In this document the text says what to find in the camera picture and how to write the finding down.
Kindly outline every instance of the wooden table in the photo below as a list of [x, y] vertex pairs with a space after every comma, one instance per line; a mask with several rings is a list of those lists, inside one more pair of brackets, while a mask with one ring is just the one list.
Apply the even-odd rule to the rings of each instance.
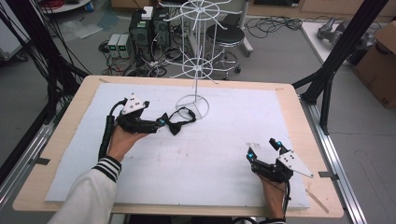
[[[50, 184], [69, 142], [73, 138], [86, 109], [101, 83], [130, 83], [164, 86], [191, 86], [190, 79], [144, 78], [144, 77], [86, 77], [75, 98], [68, 107], [61, 122], [49, 140], [41, 158], [50, 159], [48, 165], [37, 164], [24, 183], [13, 207], [18, 211], [57, 211], [61, 203], [45, 202]], [[303, 177], [306, 194], [310, 201], [309, 209], [288, 210], [288, 217], [341, 217], [344, 214], [337, 193], [330, 178], [320, 178], [318, 172], [327, 171], [321, 158], [318, 145], [309, 127], [304, 111], [294, 88], [290, 84], [200, 80], [200, 87], [237, 88], [275, 91], [284, 120], [286, 122], [292, 148], [315, 175]], [[186, 216], [233, 216], [265, 217], [265, 208], [176, 206], [115, 204], [114, 213], [123, 214], [167, 214]]]

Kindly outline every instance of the white paper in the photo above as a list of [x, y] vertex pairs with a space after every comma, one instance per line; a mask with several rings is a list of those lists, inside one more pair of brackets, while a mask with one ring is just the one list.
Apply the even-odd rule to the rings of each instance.
[[[155, 120], [164, 112], [170, 116], [177, 100], [194, 89], [101, 84], [62, 157], [46, 201], [64, 201], [74, 180], [96, 164], [106, 116], [131, 92], [149, 101], [141, 118]], [[122, 162], [116, 203], [264, 205], [262, 183], [246, 155], [254, 144], [260, 160], [274, 163], [278, 152], [268, 143], [271, 137], [292, 149], [276, 93], [218, 88], [199, 88], [198, 93], [210, 104], [208, 115], [183, 126], [176, 136], [165, 126], [138, 141]], [[289, 208], [309, 207], [300, 175], [294, 173], [290, 184]]]

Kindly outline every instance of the striped cuff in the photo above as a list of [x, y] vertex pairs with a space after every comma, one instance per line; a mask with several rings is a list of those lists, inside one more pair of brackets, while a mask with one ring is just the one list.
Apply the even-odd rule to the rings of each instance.
[[100, 159], [99, 162], [94, 167], [92, 167], [92, 169], [102, 172], [112, 181], [116, 182], [121, 172], [121, 163], [112, 157], [105, 156]]

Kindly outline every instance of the sleeve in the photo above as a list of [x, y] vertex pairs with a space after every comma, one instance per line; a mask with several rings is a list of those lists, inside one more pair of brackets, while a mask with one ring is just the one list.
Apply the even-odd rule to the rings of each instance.
[[82, 174], [70, 189], [61, 209], [50, 224], [97, 223], [107, 224], [116, 197], [116, 181], [121, 164], [104, 157], [88, 172]]

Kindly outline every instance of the human hand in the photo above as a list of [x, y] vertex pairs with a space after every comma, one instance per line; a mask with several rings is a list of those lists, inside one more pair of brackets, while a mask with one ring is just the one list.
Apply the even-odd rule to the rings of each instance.
[[283, 199], [285, 197], [285, 183], [270, 181], [268, 178], [259, 175], [262, 181], [264, 197], [269, 208], [269, 218], [283, 218]]
[[111, 137], [110, 147], [107, 156], [117, 161], [122, 161], [125, 154], [134, 146], [137, 140], [146, 137], [148, 133], [127, 133], [120, 126], [114, 129]]

